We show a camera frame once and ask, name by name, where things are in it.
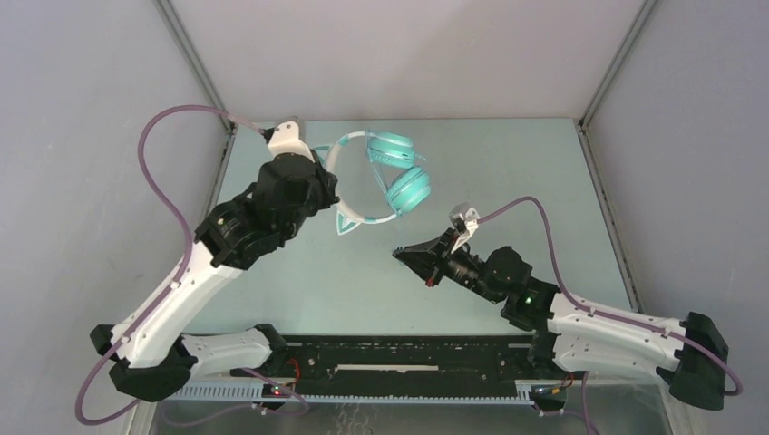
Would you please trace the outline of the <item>teal cat ear headphones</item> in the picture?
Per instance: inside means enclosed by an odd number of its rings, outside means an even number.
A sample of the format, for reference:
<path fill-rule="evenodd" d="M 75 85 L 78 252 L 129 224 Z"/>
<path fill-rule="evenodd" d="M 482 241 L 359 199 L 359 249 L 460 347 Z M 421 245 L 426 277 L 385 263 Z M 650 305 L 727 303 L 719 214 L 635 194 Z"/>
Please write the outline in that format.
<path fill-rule="evenodd" d="M 400 246 L 404 242 L 404 216 L 414 211 L 432 193 L 431 177 L 418 164 L 424 156 L 415 150 L 410 138 L 381 130 L 352 131 L 332 144 L 312 146 L 310 149 L 324 168 L 332 172 L 341 151 L 356 139 L 364 141 L 368 164 L 390 213 L 381 217 L 366 216 L 340 198 L 336 203 L 336 234 L 341 237 L 362 226 L 394 221 L 397 227 L 395 243 Z"/>

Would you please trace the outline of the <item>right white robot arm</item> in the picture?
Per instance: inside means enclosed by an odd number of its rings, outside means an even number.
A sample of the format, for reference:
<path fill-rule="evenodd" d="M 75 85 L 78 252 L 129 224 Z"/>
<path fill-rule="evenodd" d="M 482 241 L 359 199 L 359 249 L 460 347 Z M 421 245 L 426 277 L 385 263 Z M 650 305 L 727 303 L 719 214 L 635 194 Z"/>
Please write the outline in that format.
<path fill-rule="evenodd" d="M 501 317 L 534 334 L 527 355 L 533 375 L 605 372 L 660 381 L 676 399 L 707 411 L 724 408 L 728 345 L 713 320 L 691 312 L 685 319 L 644 316 L 580 300 L 532 275 L 511 246 L 486 259 L 467 245 L 455 248 L 455 230 L 394 250 L 396 260 L 433 287 L 444 278 L 501 305 Z"/>

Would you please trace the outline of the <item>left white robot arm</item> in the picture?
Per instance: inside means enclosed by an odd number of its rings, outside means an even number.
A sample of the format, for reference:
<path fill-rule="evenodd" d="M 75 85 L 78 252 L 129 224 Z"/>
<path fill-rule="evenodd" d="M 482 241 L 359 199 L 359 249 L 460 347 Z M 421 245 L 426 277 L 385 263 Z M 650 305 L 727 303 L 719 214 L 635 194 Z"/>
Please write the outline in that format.
<path fill-rule="evenodd" d="M 315 159 L 281 154 L 263 164 L 244 191 L 214 207 L 195 230 L 190 251 L 141 308 L 120 324 L 92 330 L 98 353 L 114 362 L 109 375 L 116 390 L 156 402 L 219 372 L 280 375 L 287 342 L 271 324 L 221 335 L 183 331 L 219 290 L 284 247 L 307 218 L 333 207 L 337 182 Z"/>

